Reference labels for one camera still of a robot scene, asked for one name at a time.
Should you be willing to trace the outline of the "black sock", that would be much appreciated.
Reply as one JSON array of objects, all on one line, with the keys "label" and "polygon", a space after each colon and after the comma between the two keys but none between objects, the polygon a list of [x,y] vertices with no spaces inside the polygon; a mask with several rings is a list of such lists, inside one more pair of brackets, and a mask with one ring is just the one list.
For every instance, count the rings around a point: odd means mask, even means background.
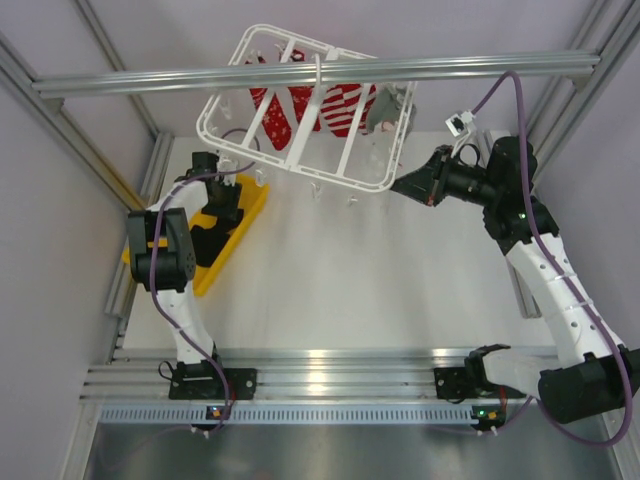
[{"label": "black sock", "polygon": [[233,223],[204,214],[196,218],[190,235],[199,267],[209,268],[214,264],[241,221]]}]

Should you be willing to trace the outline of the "white plastic clip hanger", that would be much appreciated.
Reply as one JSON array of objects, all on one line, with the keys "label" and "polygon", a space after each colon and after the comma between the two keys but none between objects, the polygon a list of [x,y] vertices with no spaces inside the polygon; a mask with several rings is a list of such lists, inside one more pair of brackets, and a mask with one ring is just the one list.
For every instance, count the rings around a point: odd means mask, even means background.
[{"label": "white plastic clip hanger", "polygon": [[[334,136],[320,118],[328,89],[342,84],[362,84],[365,89],[346,138]],[[301,123],[295,118],[289,87],[264,87],[277,93],[292,128],[291,140],[284,150],[276,151],[272,147],[261,124],[272,93],[268,93],[262,106],[255,109],[250,88],[213,92],[196,121],[197,136],[207,146],[237,160],[252,161],[259,166],[364,193],[388,190],[398,172],[404,142],[413,128],[415,83],[311,86],[313,94]],[[382,90],[405,94],[400,119],[392,131],[367,134],[367,113]]]}]

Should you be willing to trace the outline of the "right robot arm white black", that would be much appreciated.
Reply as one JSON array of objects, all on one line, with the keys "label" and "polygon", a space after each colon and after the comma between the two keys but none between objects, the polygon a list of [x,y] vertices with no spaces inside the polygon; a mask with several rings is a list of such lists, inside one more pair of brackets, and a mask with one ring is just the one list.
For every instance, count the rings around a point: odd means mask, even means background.
[{"label": "right robot arm white black", "polygon": [[566,255],[559,227],[530,193],[537,166],[529,143],[505,136],[486,166],[463,163],[450,145],[391,189],[429,207],[448,197],[478,205],[483,224],[520,276],[551,333],[557,362],[549,364],[501,344],[465,359],[466,382],[478,396],[508,387],[538,400],[568,424],[632,404],[639,389],[639,352],[629,349],[599,316]]}]

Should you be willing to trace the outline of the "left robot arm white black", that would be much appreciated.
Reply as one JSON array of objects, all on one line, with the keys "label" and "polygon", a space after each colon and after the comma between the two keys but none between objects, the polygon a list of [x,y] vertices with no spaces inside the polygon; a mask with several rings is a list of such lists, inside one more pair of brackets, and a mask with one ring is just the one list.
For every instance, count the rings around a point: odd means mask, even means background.
[{"label": "left robot arm white black", "polygon": [[196,305],[194,280],[196,268],[214,264],[244,219],[238,172],[217,154],[195,152],[169,192],[126,221],[131,276],[169,324],[176,372],[191,377],[205,397],[223,391],[226,374]]}]

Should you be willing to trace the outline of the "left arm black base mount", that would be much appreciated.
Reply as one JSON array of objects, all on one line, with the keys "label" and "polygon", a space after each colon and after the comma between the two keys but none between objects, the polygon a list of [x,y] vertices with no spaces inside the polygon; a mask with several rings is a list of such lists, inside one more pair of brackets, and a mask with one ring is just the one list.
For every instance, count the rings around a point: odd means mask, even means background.
[{"label": "left arm black base mount", "polygon": [[254,368],[224,368],[223,376],[207,361],[172,370],[168,398],[171,400],[252,400],[257,387]]}]

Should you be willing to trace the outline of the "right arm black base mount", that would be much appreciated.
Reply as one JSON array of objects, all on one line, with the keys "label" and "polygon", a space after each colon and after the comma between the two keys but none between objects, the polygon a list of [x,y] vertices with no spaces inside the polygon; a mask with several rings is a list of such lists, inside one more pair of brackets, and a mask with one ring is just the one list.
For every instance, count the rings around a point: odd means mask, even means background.
[{"label": "right arm black base mount", "polygon": [[451,403],[490,398],[497,389],[485,389],[476,383],[464,367],[438,367],[433,370],[437,398]]}]

